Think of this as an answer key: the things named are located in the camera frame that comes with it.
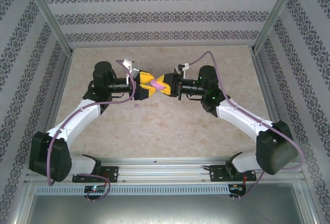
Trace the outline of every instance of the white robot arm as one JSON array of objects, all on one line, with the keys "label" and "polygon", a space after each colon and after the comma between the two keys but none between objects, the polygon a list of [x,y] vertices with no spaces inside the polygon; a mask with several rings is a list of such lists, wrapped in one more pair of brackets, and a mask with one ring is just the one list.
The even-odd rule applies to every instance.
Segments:
[{"label": "white robot arm", "polygon": [[219,88],[213,66],[202,66],[198,79],[185,79],[186,69],[186,65],[179,64],[174,73],[159,77],[157,83],[164,86],[161,91],[170,97],[178,97],[179,100],[182,94],[187,95],[188,99],[191,99],[189,96],[192,95],[201,96],[200,99],[192,100],[199,100],[206,112],[235,125],[256,143],[256,149],[253,151],[241,152],[228,159],[226,171],[231,177],[258,169],[273,175],[298,156],[293,145],[271,130],[277,130],[292,140],[287,124],[282,121],[273,123],[258,117],[240,107],[230,96],[225,96]]},{"label": "white robot arm", "polygon": [[128,69],[134,79],[117,78],[109,62],[99,62],[95,65],[93,81],[90,82],[86,94],[78,107],[60,124],[53,129],[43,133],[37,132],[31,143],[31,154],[29,168],[37,173],[46,176],[47,153],[51,140],[56,136],[52,146],[50,174],[51,179],[62,181],[67,176],[78,174],[99,175],[101,171],[101,161],[97,158],[82,155],[72,156],[70,147],[78,135],[97,117],[99,117],[109,104],[98,104],[100,102],[112,101],[113,93],[132,94],[132,86],[136,84],[134,94],[135,100],[149,98],[156,89],[144,85],[154,77],[144,71],[136,69],[134,62],[124,60],[123,65]]}]

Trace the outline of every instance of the beige floor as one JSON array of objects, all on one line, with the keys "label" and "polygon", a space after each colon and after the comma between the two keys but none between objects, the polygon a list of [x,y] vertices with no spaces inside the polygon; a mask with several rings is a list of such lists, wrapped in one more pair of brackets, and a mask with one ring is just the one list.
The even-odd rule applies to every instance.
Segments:
[{"label": "beige floor", "polygon": [[[192,62],[210,50],[217,59],[228,95],[268,118],[266,105],[247,46],[78,48],[74,52],[56,123],[79,104],[92,80],[94,65],[109,61],[118,77],[124,77],[117,59],[134,60],[156,78],[171,73],[179,63]],[[187,78],[196,78],[206,56]],[[73,152],[99,158],[229,157],[254,147],[239,129],[204,111],[198,101],[182,101],[156,92],[144,101],[112,105],[76,139]]]}]

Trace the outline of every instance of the damask wall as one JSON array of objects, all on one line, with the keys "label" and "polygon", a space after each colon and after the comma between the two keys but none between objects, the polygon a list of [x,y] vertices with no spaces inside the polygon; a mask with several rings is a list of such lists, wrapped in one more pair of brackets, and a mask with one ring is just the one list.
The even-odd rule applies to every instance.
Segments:
[{"label": "damask wall", "polygon": [[31,138],[46,129],[67,56],[34,0],[0,0],[0,34],[0,223],[6,223]]},{"label": "damask wall", "polygon": [[253,45],[276,0],[47,0],[70,45]]},{"label": "damask wall", "polygon": [[330,0],[288,0],[259,52],[281,119],[306,157],[321,223],[330,222]]}]

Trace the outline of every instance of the gray metal panel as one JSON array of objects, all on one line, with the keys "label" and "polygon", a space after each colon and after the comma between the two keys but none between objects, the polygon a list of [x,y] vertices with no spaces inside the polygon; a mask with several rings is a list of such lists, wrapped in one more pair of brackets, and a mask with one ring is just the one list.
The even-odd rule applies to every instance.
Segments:
[{"label": "gray metal panel", "polygon": [[291,184],[263,184],[244,200],[226,196],[36,196],[28,223],[303,223]]}]

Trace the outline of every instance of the white cable clip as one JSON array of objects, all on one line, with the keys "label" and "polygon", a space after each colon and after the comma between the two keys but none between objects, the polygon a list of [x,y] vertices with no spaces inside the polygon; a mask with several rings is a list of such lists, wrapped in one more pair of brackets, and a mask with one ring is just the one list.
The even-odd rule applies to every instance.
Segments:
[{"label": "white cable clip", "polygon": [[185,63],[184,64],[185,67],[182,68],[183,72],[184,72],[184,79],[186,78],[186,70],[189,69],[189,63]]},{"label": "white cable clip", "polygon": [[262,123],[265,122],[265,119],[263,119],[260,123],[259,123],[259,126],[262,126]]},{"label": "white cable clip", "polygon": [[[129,70],[133,78],[135,78],[138,75],[139,70],[137,69],[137,64],[135,62],[131,62],[127,59],[124,59],[123,65]],[[129,75],[126,74],[126,84],[129,83],[128,80],[129,80]]]}]

